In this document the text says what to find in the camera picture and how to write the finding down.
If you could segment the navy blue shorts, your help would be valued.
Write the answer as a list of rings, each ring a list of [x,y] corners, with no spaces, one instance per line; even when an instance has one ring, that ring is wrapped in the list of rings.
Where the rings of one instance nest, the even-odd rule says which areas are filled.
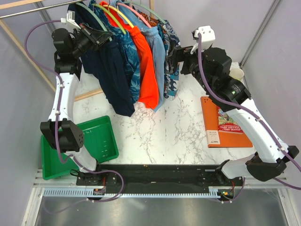
[[[98,51],[88,50],[81,61],[85,73],[92,74],[99,80],[115,113],[132,116],[135,112],[134,103],[131,100],[121,52],[114,33]]]

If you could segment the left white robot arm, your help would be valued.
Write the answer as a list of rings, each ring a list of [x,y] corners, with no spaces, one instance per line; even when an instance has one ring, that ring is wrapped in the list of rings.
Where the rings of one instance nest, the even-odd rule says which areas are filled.
[[[80,24],[73,32],[65,28],[52,33],[56,75],[56,92],[52,111],[40,130],[51,148],[57,151],[61,163],[72,159],[81,172],[88,172],[87,180],[93,185],[103,181],[97,160],[84,146],[83,131],[73,121],[73,106],[82,62],[87,51],[97,51],[112,37],[112,33]]]

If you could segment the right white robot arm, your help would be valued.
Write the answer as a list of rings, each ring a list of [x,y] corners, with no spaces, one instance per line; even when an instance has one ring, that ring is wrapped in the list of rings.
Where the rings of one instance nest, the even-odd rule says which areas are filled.
[[[294,160],[299,150],[283,142],[259,113],[249,90],[242,82],[231,78],[232,60],[221,48],[193,50],[176,47],[168,56],[169,69],[183,62],[182,74],[192,74],[214,104],[234,119],[251,140],[256,152],[237,160],[225,160],[215,170],[216,182],[227,185],[232,179],[252,176],[266,182],[284,172],[286,164]]]

